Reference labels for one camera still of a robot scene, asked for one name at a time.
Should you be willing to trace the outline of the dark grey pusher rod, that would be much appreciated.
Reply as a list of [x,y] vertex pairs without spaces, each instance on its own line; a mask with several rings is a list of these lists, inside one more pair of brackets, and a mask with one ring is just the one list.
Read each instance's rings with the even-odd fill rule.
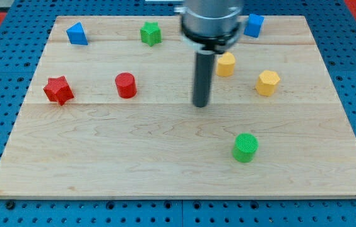
[[193,83],[193,105],[195,107],[205,107],[209,102],[214,63],[214,54],[196,53]]

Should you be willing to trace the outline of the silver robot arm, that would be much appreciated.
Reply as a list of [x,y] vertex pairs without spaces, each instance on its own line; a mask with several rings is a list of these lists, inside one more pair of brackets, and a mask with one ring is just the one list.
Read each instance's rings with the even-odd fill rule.
[[185,0],[174,9],[181,17],[181,35],[195,51],[192,103],[196,107],[209,102],[215,56],[240,37],[243,7],[242,0]]

